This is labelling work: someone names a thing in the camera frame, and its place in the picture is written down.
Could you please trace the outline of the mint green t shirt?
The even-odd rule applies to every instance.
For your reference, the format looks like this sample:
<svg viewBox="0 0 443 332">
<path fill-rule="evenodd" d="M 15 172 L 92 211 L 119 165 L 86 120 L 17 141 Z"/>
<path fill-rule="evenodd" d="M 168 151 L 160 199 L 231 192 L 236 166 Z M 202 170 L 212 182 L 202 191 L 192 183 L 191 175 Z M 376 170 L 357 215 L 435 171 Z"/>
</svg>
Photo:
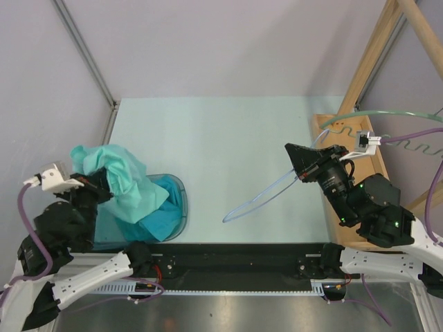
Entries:
<svg viewBox="0 0 443 332">
<path fill-rule="evenodd" d="M 147 177 L 146 165 L 119 145 L 78 145 L 71 150 L 70 157 L 76 173 L 91 175 L 102 168 L 106 170 L 114 197 L 105 207 L 126 223 L 135 224 L 157 211 L 170 196 L 166 189 Z"/>
</svg>

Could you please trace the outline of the blue mesh t shirt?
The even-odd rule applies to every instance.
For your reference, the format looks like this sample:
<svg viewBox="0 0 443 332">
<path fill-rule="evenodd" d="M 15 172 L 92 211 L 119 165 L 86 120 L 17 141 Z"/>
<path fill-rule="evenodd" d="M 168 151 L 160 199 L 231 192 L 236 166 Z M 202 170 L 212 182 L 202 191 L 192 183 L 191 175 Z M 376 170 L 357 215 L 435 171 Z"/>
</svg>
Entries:
<svg viewBox="0 0 443 332">
<path fill-rule="evenodd" d="M 177 237 L 186 225 L 186 213 L 183 211 L 184 189 L 179 179 L 172 174 L 157 174 L 148 178 L 165 189 L 169 197 L 156 211 L 137 223 L 119 221 L 118 227 L 127 241 L 147 243 L 170 241 Z"/>
</svg>

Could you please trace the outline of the translucent green plastic hanger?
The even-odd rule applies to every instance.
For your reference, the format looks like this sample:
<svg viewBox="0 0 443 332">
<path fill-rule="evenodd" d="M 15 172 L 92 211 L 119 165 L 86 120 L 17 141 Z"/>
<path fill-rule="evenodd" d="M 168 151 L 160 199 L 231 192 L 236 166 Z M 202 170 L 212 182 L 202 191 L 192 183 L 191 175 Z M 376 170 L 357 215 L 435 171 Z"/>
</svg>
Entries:
<svg viewBox="0 0 443 332">
<path fill-rule="evenodd" d="M 382 132 L 376 131 L 377 134 L 383 138 L 398 138 L 398 133 L 401 129 L 405 129 L 405 138 L 396 140 L 394 142 L 387 142 L 387 145 L 394 147 L 402 147 L 408 151 L 419 151 L 427 156 L 439 156 L 442 158 L 442 142 L 439 143 L 439 148 L 434 149 L 428 143 L 412 143 L 413 138 L 410 136 L 417 133 L 419 127 L 417 124 L 425 120 L 438 123 L 438 128 L 442 127 L 442 110 L 435 114 L 417 113 L 411 111 L 357 111 L 340 116 L 333 116 L 327 120 L 319 120 L 318 124 L 321 129 L 329 129 L 331 132 L 339 135 L 344 131 L 349 137 L 354 137 L 356 129 L 351 128 L 350 122 L 352 120 L 362 120 L 364 117 L 375 117 L 375 129 L 381 129 Z"/>
</svg>

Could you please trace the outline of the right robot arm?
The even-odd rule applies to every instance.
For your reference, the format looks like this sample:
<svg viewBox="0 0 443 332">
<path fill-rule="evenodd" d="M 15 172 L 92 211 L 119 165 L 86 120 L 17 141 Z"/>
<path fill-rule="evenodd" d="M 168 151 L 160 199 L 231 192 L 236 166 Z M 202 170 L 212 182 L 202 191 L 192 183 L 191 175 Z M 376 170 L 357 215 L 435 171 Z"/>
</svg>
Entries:
<svg viewBox="0 0 443 332">
<path fill-rule="evenodd" d="M 390 273 L 409 277 L 423 284 L 430 295 L 442 297 L 442 247 L 426 233 L 423 223 L 401 206 L 397 187 L 380 173 L 355 182 L 354 155 L 344 146 L 313 149 L 287 143 L 284 148 L 297 178 L 320 186 L 341 227 L 355 228 L 367 242 L 402 253 L 398 263 L 388 265 L 381 254 L 327 243 L 319 260 L 324 276 Z"/>
</svg>

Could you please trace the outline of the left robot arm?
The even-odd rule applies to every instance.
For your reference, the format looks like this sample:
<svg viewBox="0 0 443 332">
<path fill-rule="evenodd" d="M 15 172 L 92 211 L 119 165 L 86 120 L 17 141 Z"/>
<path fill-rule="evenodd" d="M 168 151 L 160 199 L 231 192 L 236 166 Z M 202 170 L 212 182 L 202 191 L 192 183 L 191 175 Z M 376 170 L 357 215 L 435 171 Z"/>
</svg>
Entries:
<svg viewBox="0 0 443 332">
<path fill-rule="evenodd" d="M 40 187 L 58 200 L 33 221 L 24 210 L 24 194 Z M 16 271 L 1 292 L 1 330 L 28 331 L 53 321 L 61 311 L 90 291 L 126 277 L 143 277 L 153 268 L 146 243 L 135 241 L 103 264 L 57 282 L 53 275 L 73 261 L 72 252 L 93 248 L 99 205 L 113 198 L 105 168 L 90 175 L 63 174 L 56 166 L 24 182 L 17 197 L 19 215 L 28 231 Z"/>
</svg>

